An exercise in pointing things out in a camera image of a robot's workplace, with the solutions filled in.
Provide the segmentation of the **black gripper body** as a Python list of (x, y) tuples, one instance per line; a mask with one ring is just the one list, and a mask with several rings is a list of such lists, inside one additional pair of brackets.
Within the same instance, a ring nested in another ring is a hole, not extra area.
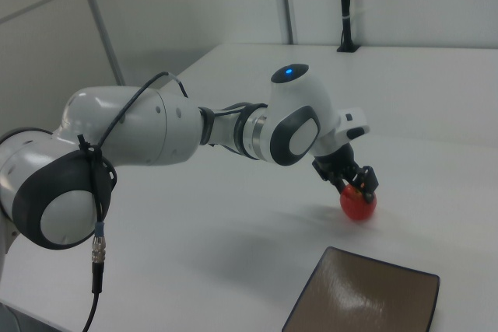
[(312, 166), (323, 181), (330, 182), (329, 177), (335, 175), (356, 186), (356, 173), (360, 166), (354, 159), (354, 151), (349, 143), (329, 155), (316, 156)]

